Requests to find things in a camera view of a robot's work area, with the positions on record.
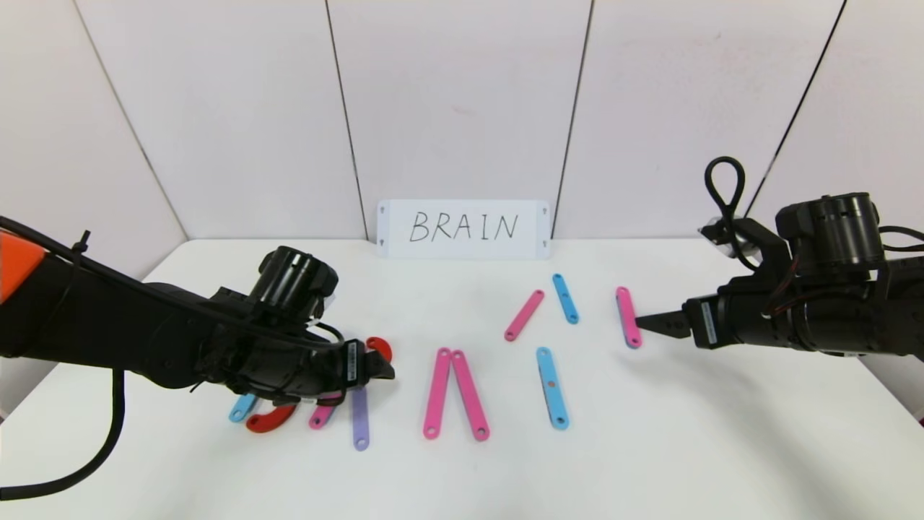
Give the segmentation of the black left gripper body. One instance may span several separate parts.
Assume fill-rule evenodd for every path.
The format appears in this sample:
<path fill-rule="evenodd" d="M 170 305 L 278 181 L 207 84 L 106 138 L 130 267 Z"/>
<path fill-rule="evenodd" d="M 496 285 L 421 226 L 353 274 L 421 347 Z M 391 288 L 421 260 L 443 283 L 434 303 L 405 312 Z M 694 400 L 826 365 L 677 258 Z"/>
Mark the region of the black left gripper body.
<path fill-rule="evenodd" d="M 367 382 L 366 353 L 365 343 L 359 339 L 347 340 L 333 350 L 314 352 L 310 359 L 314 391 L 349 391 Z"/>

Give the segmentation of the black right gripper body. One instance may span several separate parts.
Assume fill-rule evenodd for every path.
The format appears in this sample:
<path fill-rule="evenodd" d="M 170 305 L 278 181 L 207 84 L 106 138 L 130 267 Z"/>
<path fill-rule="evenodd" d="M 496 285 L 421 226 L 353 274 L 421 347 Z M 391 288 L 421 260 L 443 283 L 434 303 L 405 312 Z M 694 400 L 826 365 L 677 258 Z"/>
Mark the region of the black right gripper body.
<path fill-rule="evenodd" d="M 763 316 L 767 300 L 764 292 L 719 292 L 690 298 L 682 310 L 700 349 L 732 345 L 788 348 L 785 319 Z"/>

